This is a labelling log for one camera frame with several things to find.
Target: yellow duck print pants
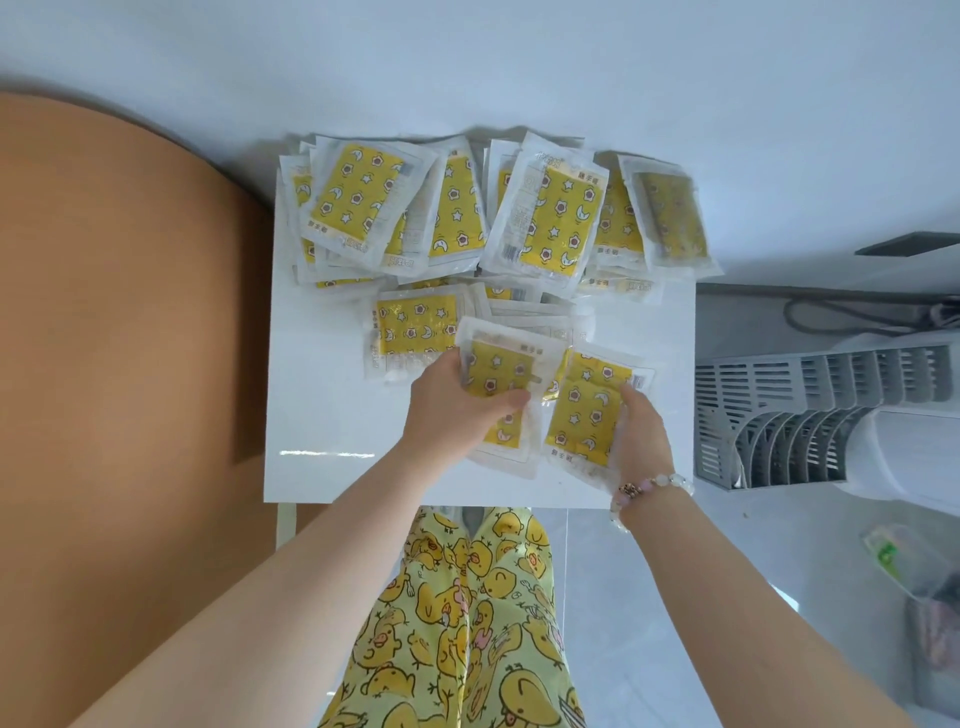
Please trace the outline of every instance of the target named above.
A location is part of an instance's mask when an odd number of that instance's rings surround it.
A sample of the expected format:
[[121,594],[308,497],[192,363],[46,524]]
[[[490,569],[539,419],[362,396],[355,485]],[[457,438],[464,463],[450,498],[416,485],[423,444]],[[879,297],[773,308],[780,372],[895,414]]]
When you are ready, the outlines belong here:
[[430,509],[377,599],[320,728],[585,728],[554,610],[550,542],[528,508],[472,539]]

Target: cable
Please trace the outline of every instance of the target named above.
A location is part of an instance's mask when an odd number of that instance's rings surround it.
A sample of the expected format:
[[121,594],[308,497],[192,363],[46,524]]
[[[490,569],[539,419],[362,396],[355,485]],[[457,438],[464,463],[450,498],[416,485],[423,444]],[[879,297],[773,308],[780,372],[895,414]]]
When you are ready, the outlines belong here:
[[[878,328],[878,327],[848,327],[848,328],[816,328],[809,327],[804,324],[801,324],[793,315],[793,309],[796,308],[801,303],[806,303],[807,305],[817,306],[818,308],[825,308],[828,311],[834,311],[836,313],[842,313],[847,316],[851,316],[854,319],[860,319],[861,321],[869,321],[874,324],[882,324],[886,327],[896,327],[896,328],[905,328],[906,331],[894,331],[889,328]],[[786,321],[786,324],[800,333],[808,333],[814,335],[820,334],[832,334],[835,336],[856,336],[861,333],[875,333],[880,336],[903,336],[907,333],[918,333],[920,331],[932,331],[937,328],[936,323],[934,323],[929,316],[929,311],[925,313],[920,320],[917,321],[900,321],[898,319],[891,319],[885,316],[877,316],[873,313],[865,313],[864,311],[858,311],[855,308],[850,308],[848,306],[842,305],[840,303],[834,303],[832,301],[809,301],[805,299],[793,299],[786,302],[783,306],[783,319]]]

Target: bracelet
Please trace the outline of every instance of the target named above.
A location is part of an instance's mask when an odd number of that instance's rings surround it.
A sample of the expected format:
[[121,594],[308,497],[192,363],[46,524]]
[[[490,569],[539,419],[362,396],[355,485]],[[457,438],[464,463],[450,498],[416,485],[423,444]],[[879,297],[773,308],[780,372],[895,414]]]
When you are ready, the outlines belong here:
[[631,501],[644,493],[650,493],[658,487],[665,488],[668,485],[683,488],[693,495],[693,483],[679,473],[657,475],[654,478],[641,480],[639,483],[624,483],[613,492],[613,498],[610,502],[610,520],[616,523],[621,530],[627,530],[619,518],[620,511],[623,510],[624,506],[629,505]]

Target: tabletop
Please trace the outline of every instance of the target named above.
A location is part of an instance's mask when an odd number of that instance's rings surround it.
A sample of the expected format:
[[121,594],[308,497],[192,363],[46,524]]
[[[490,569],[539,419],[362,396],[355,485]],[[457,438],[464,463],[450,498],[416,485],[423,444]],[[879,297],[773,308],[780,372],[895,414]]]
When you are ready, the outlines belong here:
[[[297,286],[274,245],[264,500],[329,503],[399,437],[409,384],[364,379],[359,302],[332,303]],[[693,476],[695,283],[666,284],[662,303],[587,299],[599,346],[642,356],[657,370],[650,399],[663,416],[679,473]],[[542,405],[544,430],[553,404]],[[609,508],[610,496],[541,461],[526,480],[470,461],[452,468],[428,505]]]

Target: hand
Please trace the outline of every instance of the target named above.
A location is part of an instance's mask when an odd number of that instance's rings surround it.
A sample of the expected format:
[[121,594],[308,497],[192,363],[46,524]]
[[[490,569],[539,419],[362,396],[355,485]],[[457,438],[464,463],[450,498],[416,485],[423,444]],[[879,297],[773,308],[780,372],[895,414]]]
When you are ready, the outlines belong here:
[[525,389],[493,397],[468,394],[460,381],[460,350],[448,350],[410,388],[410,410],[398,445],[446,469],[479,445],[497,420],[528,401]]
[[673,452],[660,413],[645,395],[627,384],[620,387],[620,394],[627,405],[617,455],[620,482],[639,483],[657,475],[672,475]]

